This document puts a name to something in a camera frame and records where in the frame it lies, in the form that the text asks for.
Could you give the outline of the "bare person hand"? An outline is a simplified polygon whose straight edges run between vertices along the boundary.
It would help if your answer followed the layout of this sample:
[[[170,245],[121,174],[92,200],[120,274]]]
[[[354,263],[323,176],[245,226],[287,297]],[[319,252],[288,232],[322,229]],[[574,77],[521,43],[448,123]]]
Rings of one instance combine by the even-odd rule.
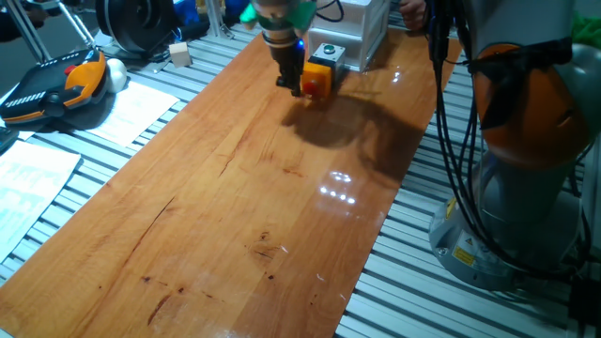
[[[426,13],[426,2],[424,0],[401,0],[399,13],[408,30],[420,31],[424,28]]]

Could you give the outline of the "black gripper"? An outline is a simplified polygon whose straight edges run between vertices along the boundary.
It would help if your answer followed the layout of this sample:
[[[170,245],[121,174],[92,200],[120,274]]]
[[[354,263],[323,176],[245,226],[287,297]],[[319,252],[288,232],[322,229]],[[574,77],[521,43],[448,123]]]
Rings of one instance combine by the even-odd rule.
[[[276,85],[289,88],[293,97],[301,96],[301,73],[305,56],[304,42],[297,38],[286,46],[276,45],[270,47],[272,58],[279,67],[280,76]]]

